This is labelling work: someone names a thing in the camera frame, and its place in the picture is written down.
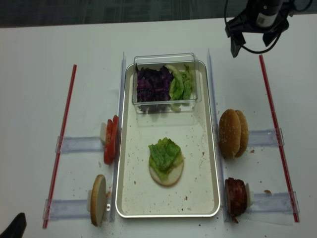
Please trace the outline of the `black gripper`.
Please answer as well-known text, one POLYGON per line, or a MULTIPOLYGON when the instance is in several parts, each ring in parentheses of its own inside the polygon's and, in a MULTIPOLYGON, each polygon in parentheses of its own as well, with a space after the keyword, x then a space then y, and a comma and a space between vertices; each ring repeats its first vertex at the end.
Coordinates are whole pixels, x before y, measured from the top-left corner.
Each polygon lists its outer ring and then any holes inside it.
POLYGON ((274 39, 288 29, 287 16, 290 2, 285 0, 249 0, 245 9, 227 21, 225 31, 231 39, 231 53, 235 58, 246 41, 239 33, 261 33, 268 47, 274 39))

